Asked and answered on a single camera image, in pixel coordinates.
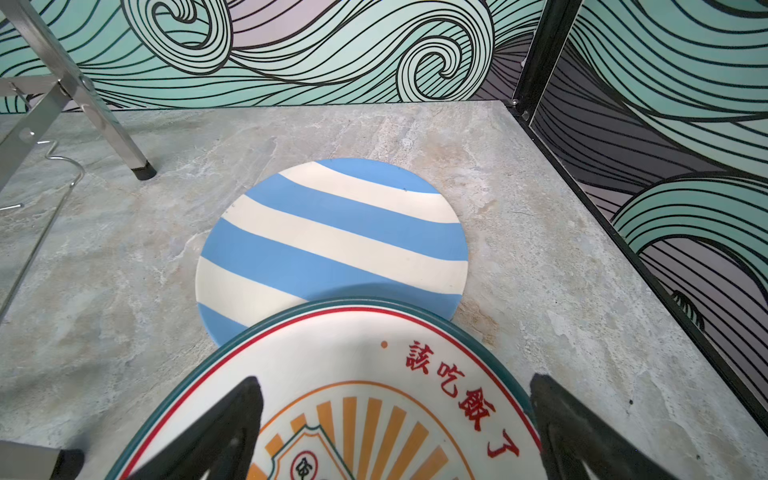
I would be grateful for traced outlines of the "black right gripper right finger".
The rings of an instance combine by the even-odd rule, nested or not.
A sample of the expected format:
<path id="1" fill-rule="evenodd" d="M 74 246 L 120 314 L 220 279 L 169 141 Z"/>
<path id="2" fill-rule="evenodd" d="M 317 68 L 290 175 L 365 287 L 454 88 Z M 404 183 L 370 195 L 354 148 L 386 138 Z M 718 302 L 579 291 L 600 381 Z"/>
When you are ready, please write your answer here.
<path id="1" fill-rule="evenodd" d="M 530 382 L 530 402 L 549 479 L 671 479 L 548 375 Z"/>

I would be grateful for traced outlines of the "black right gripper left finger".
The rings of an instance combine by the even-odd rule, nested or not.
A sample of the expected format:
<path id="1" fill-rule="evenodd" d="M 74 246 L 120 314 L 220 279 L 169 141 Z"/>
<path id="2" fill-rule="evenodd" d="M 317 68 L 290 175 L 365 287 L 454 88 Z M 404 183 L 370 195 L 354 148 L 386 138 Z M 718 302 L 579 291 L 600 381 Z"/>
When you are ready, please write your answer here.
<path id="1" fill-rule="evenodd" d="M 257 378 L 245 378 L 131 477 L 245 479 L 263 407 Z"/>

